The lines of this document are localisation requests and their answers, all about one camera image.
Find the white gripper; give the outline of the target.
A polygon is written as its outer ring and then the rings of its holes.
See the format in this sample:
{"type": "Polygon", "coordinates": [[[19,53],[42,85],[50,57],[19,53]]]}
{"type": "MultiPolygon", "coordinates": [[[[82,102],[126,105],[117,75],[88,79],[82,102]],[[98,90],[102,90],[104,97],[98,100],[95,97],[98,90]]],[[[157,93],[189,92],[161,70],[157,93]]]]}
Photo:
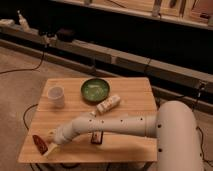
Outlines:
{"type": "Polygon", "coordinates": [[[43,154],[45,158],[48,158],[54,151],[59,148],[59,145],[66,144],[72,141],[78,133],[73,129],[72,124],[63,124],[57,127],[53,134],[53,142],[48,147],[48,150],[43,154]]]}

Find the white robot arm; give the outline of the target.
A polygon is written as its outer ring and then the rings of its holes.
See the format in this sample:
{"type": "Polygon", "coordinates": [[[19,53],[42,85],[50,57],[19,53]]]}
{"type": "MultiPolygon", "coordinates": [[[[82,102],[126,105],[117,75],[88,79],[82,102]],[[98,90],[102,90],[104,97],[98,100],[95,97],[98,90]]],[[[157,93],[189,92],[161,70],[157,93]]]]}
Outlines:
{"type": "Polygon", "coordinates": [[[75,117],[54,130],[46,155],[55,146],[96,131],[156,138],[158,171],[204,171],[196,118],[183,102],[167,101],[153,115],[101,118],[86,113],[75,117]]]}

